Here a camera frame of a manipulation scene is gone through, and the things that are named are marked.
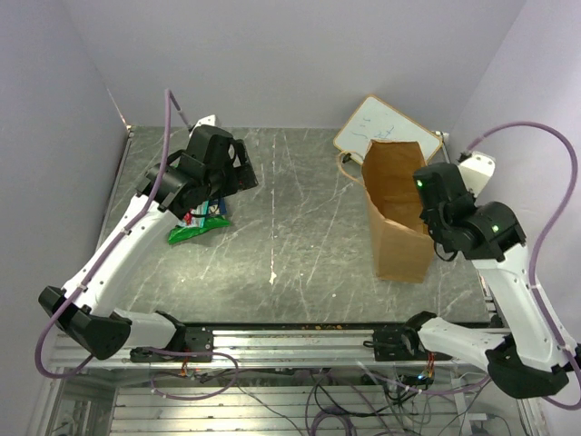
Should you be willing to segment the Fox's mint blossom candy bag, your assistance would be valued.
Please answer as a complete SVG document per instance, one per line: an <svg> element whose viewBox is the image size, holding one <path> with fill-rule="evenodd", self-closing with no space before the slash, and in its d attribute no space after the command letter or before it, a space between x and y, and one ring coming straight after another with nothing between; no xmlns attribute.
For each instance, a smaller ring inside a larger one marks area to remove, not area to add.
<svg viewBox="0 0 581 436"><path fill-rule="evenodd" d="M178 225L185 228L202 228L212 216L212 207L208 201L187 212Z"/></svg>

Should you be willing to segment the brown paper bag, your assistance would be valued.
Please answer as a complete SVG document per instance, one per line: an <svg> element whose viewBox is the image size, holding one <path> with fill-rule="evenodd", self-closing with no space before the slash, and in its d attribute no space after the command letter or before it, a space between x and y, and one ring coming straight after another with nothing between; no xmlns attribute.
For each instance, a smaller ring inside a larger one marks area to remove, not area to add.
<svg viewBox="0 0 581 436"><path fill-rule="evenodd" d="M361 177L344 169L341 151L338 169L358 183L366 194L370 244L375 275L381 280L422 283L434 258L433 241L420 219L422 205L413 174L426 166L417 142L372 140L361 165Z"/></svg>

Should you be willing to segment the green Chuba chips bag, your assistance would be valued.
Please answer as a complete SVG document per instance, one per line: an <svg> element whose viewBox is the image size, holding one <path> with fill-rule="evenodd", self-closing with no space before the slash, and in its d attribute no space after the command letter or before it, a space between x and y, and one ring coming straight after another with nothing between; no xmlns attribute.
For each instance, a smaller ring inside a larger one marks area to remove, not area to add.
<svg viewBox="0 0 581 436"><path fill-rule="evenodd" d="M212 216L204 221L202 227L196 226L176 226L174 227L169 235L167 242L170 245L175 245L177 243L182 243L190 240L193 237L197 237L214 229L221 229L231 225L231 222L222 215Z"/></svg>

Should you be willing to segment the blue Kettle vinegar chips bag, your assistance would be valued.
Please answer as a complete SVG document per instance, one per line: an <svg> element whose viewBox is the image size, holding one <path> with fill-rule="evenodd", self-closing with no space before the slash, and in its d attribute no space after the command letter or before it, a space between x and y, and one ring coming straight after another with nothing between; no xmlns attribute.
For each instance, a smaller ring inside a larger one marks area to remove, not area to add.
<svg viewBox="0 0 581 436"><path fill-rule="evenodd" d="M225 216L227 214L227 207L224 198L213 199L208 202L206 209L208 216Z"/></svg>

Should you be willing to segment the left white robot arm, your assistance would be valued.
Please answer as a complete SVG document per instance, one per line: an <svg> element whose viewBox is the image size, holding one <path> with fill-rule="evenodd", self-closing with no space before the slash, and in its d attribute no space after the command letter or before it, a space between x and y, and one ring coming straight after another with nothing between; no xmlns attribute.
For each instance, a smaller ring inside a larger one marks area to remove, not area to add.
<svg viewBox="0 0 581 436"><path fill-rule="evenodd" d="M244 141L207 124L195 127L186 148L149 168L123 218L93 257L62 287L39 296L56 326L94 358L124 347L153 347L166 361L184 352L184 325L160 312L122 311L118 302L151 245L192 209L257 186Z"/></svg>

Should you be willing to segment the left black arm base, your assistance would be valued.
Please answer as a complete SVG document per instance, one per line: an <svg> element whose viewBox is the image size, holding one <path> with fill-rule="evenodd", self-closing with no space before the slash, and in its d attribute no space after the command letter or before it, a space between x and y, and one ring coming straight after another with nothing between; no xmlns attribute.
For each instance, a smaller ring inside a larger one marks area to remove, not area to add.
<svg viewBox="0 0 581 436"><path fill-rule="evenodd" d="M187 359L190 362L210 362L213 351L213 334L205 327L185 327L177 332L169 344L163 348L164 354L152 352L147 347L130 351L130 361L134 363L177 362Z"/></svg>

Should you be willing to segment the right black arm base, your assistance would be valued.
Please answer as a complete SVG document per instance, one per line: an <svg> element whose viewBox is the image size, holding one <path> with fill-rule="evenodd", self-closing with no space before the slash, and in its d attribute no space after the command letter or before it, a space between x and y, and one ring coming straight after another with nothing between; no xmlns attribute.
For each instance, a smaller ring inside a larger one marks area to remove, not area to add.
<svg viewBox="0 0 581 436"><path fill-rule="evenodd" d="M372 349L377 362L399 362L426 360L428 351L419 338L419 330L428 321L436 318L433 312L421 312L406 322L392 323L375 330L371 340L362 345Z"/></svg>

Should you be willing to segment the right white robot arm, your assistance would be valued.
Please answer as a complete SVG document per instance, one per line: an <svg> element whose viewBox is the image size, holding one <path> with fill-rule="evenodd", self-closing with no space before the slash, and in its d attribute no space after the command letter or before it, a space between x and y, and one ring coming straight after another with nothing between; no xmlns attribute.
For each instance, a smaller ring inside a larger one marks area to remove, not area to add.
<svg viewBox="0 0 581 436"><path fill-rule="evenodd" d="M420 217L434 243L472 262L510 332L481 332L421 312L404 324L401 351L413 360L428 352L459 358L485 371L515 399L558 394L579 363L580 347L557 325L541 287L529 276L526 236L515 213L500 202L477 205L452 163L422 167L413 180Z"/></svg>

